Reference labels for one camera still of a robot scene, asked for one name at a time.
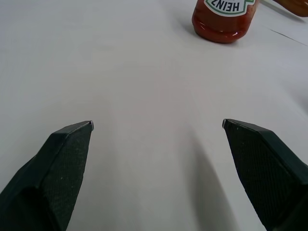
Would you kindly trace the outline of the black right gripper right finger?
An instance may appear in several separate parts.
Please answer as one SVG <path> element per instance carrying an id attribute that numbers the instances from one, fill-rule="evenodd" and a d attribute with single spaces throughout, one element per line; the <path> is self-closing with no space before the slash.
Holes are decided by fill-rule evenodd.
<path id="1" fill-rule="evenodd" d="M 241 184 L 267 231 L 308 231 L 308 165 L 271 130 L 224 119 Z"/>

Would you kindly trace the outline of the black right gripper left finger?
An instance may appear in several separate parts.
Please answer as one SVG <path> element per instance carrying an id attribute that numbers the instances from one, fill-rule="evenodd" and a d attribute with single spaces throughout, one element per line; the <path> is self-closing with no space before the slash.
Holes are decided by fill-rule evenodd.
<path id="1" fill-rule="evenodd" d="M 0 231 L 66 231 L 83 182 L 92 121 L 52 133 L 0 192 Z"/>

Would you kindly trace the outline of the red Heinz ketchup bottle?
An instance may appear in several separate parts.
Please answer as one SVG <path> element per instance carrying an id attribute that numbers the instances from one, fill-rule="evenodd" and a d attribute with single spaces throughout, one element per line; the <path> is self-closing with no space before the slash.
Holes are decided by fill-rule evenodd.
<path id="1" fill-rule="evenodd" d="M 192 25 L 197 35 L 216 43 L 233 43 L 248 31 L 258 0 L 197 0 Z"/>

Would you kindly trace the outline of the orange-brown object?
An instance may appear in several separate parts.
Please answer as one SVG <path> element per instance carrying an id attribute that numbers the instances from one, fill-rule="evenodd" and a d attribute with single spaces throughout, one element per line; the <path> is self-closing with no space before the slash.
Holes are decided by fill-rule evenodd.
<path id="1" fill-rule="evenodd" d="M 299 16 L 308 17 L 308 0 L 273 0 L 289 12 Z"/>

